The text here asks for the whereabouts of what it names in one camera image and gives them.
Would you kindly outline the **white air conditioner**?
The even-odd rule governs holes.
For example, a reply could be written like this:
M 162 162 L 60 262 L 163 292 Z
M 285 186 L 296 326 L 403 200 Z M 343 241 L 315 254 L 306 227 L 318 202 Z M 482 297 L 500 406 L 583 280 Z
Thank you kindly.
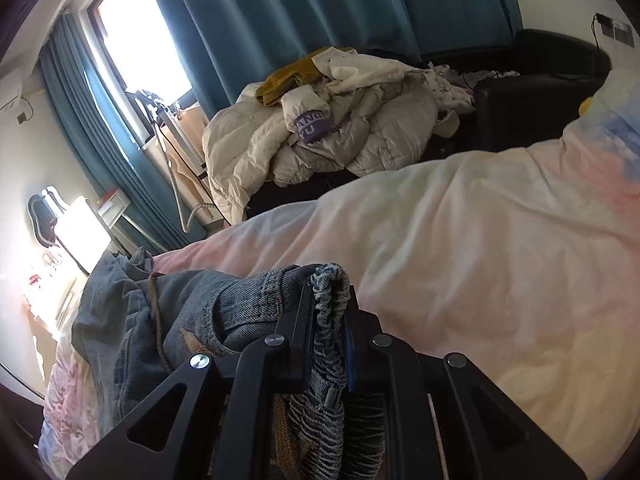
M 21 99 L 23 78 L 19 70 L 12 70 L 0 79 L 0 110 L 10 110 Z

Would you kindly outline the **white dresser desk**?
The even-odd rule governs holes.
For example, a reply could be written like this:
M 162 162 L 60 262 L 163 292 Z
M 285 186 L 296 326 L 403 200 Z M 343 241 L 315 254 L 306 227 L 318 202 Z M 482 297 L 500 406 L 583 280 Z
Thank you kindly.
M 73 321 L 87 281 L 72 259 L 44 252 L 28 267 L 23 296 L 29 312 L 55 341 Z

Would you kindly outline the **right teal curtain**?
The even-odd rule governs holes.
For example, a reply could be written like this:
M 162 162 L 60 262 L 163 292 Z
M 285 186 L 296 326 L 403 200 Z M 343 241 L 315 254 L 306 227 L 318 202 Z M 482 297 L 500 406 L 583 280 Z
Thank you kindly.
M 207 116 L 322 47 L 424 55 L 512 41 L 518 0 L 156 0 Z

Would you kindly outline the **teal curtain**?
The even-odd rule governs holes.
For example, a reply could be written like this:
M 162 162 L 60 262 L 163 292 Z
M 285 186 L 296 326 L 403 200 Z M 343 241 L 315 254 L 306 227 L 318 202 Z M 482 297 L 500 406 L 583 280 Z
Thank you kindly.
M 424 55 L 512 41 L 518 0 L 156 0 L 207 116 L 322 47 Z
M 53 25 L 38 68 L 63 136 L 99 195 L 122 190 L 130 200 L 118 225 L 153 254 L 206 237 L 199 223 L 183 232 L 170 185 L 143 153 L 107 91 L 70 14 Z

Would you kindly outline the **mustard yellow garment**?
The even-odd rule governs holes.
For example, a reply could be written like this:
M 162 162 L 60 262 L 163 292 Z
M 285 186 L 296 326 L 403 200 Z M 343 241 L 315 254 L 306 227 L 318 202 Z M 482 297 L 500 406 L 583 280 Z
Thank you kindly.
M 289 91 L 303 87 L 305 84 L 310 86 L 316 84 L 323 75 L 312 59 L 327 50 L 329 47 L 312 51 L 304 58 L 271 73 L 255 92 L 257 102 L 263 106 L 276 106 L 280 103 L 282 96 Z

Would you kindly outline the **wall power socket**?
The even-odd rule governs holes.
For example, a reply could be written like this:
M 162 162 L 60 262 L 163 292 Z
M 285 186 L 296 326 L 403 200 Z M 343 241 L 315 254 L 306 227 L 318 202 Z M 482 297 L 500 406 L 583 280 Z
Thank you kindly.
M 596 46 L 608 53 L 615 53 L 618 47 L 633 49 L 636 46 L 634 30 L 626 22 L 595 13 L 590 28 Z

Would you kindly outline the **left teal curtain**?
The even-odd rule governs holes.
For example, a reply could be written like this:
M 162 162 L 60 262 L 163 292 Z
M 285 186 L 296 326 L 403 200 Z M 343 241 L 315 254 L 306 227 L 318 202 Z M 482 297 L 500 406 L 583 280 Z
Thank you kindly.
M 118 225 L 153 254 L 206 237 L 199 223 L 183 232 L 170 185 L 143 153 L 107 91 L 70 14 L 53 25 L 38 68 L 63 136 L 99 195 L 122 190 L 130 200 Z

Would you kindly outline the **silver tripod stand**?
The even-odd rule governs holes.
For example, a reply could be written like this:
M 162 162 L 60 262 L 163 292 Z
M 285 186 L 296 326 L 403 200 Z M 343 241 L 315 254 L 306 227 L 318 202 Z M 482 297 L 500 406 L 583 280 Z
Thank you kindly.
M 179 211 L 189 226 L 212 234 L 224 226 L 207 183 L 202 148 L 207 118 L 191 91 L 165 104 L 147 91 L 127 91 L 129 104 L 145 128 L 142 150 L 177 192 Z

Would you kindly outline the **grey denim jeans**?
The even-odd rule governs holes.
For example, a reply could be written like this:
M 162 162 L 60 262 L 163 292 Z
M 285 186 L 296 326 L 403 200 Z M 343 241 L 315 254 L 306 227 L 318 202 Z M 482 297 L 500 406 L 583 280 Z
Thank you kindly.
M 72 326 L 89 364 L 101 434 L 111 431 L 197 353 L 235 356 L 274 332 L 312 292 L 309 382 L 274 400 L 276 479 L 372 479 L 384 455 L 384 414 L 373 396 L 347 394 L 344 314 L 349 278 L 335 263 L 284 266 L 238 278 L 212 270 L 163 274 L 139 250 L 105 254 L 90 274 Z

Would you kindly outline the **white chair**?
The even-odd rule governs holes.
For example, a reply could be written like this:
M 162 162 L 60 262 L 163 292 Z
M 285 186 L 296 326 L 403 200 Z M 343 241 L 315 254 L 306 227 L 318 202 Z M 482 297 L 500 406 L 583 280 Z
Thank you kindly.
M 84 196 L 78 196 L 58 219 L 55 234 L 63 247 L 90 274 L 112 239 Z

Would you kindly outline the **cream puffer jacket pile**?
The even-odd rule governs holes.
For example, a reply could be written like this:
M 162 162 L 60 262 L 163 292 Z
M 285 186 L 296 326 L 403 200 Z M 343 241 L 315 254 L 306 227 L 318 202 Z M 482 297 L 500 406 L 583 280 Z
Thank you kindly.
M 231 224 L 247 216 L 267 182 L 280 188 L 346 170 L 361 178 L 417 162 L 431 136 L 452 136 L 472 112 L 468 90 L 445 66 L 327 48 L 311 57 L 320 79 L 288 90 L 273 106 L 249 84 L 203 134 L 208 185 Z

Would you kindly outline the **vanity mirror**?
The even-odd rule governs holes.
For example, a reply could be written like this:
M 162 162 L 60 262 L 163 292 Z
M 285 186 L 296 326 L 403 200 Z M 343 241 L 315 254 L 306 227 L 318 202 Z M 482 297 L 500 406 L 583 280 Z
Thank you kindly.
M 54 186 L 47 186 L 29 197 L 27 212 L 32 220 L 35 238 L 41 246 L 49 248 L 55 245 L 55 227 L 66 208 L 67 204 Z

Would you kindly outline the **yellow plush toy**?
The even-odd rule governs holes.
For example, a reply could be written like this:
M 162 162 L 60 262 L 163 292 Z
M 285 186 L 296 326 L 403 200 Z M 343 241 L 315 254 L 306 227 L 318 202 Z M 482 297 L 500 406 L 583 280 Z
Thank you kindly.
M 587 110 L 589 110 L 591 102 L 592 102 L 592 97 L 590 96 L 589 98 L 585 99 L 585 101 L 582 102 L 582 104 L 580 104 L 580 107 L 578 110 L 579 116 L 584 116 L 587 113 Z

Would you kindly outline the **pastel tie-dye duvet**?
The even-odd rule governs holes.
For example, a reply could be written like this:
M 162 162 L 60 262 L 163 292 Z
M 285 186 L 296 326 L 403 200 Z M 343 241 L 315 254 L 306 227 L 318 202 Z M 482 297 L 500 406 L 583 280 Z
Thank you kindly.
M 157 256 L 165 274 L 333 261 L 384 330 L 466 354 L 591 479 L 639 431 L 639 75 L 562 136 L 356 180 Z

